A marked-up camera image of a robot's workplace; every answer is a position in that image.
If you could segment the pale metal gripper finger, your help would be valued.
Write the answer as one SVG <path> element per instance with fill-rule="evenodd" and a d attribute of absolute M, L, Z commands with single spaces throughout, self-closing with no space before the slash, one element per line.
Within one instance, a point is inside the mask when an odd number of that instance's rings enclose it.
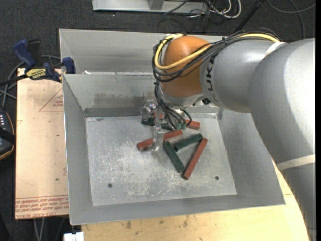
<path fill-rule="evenodd" d="M 153 128 L 153 136 L 152 136 L 152 146 L 151 150 L 156 152 L 159 150 L 163 143 L 165 132 L 161 127 L 154 126 Z"/>
<path fill-rule="evenodd" d="M 141 123 L 154 124 L 156 115 L 156 104 L 153 100 L 148 100 L 142 107 Z"/>

